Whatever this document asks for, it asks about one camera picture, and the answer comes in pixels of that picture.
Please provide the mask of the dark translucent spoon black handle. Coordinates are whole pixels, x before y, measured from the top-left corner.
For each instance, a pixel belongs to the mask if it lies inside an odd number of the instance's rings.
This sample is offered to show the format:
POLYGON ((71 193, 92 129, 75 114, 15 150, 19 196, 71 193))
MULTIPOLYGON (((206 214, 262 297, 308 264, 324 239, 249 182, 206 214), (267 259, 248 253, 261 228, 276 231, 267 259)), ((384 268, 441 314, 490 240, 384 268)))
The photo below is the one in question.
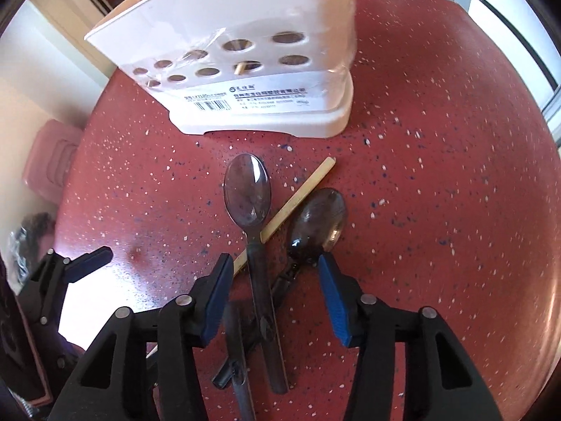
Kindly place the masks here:
POLYGON ((334 188, 312 192, 300 205, 288 228, 288 265, 270 282, 266 270, 265 247, 260 241, 249 244, 247 263, 254 295, 255 315, 242 326, 243 348, 262 347, 271 389, 287 393, 288 383, 279 344, 276 308, 282 305, 303 266, 313 266, 337 243, 347 219, 342 193, 334 188))

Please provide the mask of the plain bamboo chopstick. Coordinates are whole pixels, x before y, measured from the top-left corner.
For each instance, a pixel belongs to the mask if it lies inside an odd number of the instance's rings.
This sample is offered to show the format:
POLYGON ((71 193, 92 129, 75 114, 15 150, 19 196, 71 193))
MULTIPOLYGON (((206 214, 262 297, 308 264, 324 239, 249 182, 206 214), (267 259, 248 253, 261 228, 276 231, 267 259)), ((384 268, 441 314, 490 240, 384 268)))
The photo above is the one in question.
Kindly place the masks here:
MULTIPOLYGON (((333 158, 326 158, 275 217, 264 224, 261 232, 263 244, 266 244, 266 241, 311 194, 335 163, 333 158)), ((246 250, 235 259, 226 253, 220 254, 212 273, 197 279, 190 293, 175 296, 163 308, 165 311, 176 310, 187 314, 187 319, 192 322, 193 346, 204 348, 217 334, 232 279, 245 266, 248 267, 246 250)))

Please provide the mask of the pink plastic stool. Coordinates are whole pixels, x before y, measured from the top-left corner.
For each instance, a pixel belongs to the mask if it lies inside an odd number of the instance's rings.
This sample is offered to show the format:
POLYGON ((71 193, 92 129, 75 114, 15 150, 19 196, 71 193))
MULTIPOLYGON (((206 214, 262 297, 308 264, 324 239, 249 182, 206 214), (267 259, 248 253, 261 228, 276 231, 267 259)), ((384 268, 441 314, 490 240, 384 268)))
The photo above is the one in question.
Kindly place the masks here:
POLYGON ((37 132, 22 174, 24 184, 43 200, 59 205, 84 131, 49 120, 37 132))

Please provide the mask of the white plastic utensil holder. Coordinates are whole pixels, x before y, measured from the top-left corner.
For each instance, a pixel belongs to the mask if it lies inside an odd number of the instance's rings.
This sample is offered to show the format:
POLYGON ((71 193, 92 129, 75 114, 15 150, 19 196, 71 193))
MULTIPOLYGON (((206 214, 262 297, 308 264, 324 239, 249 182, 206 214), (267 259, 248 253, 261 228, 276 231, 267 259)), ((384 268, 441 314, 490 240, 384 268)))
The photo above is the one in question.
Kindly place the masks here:
POLYGON ((88 34, 180 132, 330 138, 354 86, 355 0, 124 0, 88 34))

